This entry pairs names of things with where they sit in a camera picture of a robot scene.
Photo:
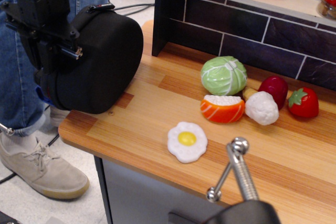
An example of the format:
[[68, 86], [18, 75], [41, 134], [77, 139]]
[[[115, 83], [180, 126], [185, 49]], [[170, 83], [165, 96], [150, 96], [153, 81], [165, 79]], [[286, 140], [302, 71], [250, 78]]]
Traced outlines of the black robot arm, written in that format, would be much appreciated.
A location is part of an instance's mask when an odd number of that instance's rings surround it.
[[68, 21], [69, 0], [16, 0], [1, 5], [6, 26], [19, 33], [31, 64], [46, 74], [54, 72], [63, 57], [78, 59], [79, 32]]

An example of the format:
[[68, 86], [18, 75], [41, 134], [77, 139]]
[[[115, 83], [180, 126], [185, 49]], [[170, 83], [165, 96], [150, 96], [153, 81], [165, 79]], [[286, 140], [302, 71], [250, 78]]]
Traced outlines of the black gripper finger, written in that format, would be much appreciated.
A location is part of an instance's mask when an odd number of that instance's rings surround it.
[[39, 52], [35, 39], [29, 36], [20, 35], [21, 43], [26, 51], [31, 64], [39, 70]]
[[52, 73], [58, 68], [63, 57], [76, 59], [76, 50], [72, 50], [64, 44], [55, 44], [48, 41], [40, 41], [38, 49], [38, 70]]

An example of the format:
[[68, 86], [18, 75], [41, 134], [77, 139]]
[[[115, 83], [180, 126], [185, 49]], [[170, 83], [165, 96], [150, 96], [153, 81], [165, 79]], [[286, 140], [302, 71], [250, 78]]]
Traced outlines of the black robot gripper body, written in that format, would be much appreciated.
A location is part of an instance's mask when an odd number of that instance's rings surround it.
[[76, 59], [82, 56], [78, 45], [79, 31], [68, 20], [69, 0], [16, 0], [1, 5], [6, 13], [6, 27], [40, 41], [64, 44], [76, 50]]

